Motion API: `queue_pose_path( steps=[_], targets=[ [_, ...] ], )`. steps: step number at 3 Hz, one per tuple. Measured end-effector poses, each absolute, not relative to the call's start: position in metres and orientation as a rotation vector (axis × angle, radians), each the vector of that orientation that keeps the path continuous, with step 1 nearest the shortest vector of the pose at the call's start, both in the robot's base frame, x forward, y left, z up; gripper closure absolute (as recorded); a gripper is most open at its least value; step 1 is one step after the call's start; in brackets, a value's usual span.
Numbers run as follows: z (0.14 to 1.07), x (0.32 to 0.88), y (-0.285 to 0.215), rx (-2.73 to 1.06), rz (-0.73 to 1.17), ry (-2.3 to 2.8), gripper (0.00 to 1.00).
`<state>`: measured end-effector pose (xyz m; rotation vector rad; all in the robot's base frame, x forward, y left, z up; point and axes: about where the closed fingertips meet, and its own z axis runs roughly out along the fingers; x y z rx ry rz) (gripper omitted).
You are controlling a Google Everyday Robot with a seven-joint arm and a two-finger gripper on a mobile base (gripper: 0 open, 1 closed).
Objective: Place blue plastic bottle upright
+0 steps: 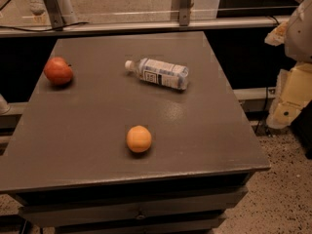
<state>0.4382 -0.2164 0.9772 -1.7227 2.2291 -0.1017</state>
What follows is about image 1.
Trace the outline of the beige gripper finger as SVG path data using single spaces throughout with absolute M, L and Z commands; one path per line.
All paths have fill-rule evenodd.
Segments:
M 290 71 L 281 69 L 275 98 L 266 124 L 272 129 L 289 126 L 312 100 L 312 64 L 298 62 Z

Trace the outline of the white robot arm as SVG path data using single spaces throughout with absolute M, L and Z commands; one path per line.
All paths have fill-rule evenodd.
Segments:
M 275 98 L 266 124 L 273 129 L 289 126 L 312 100 L 312 0 L 303 0 L 290 19 L 264 39 L 271 46 L 284 45 L 285 55 L 296 61 L 277 77 Z

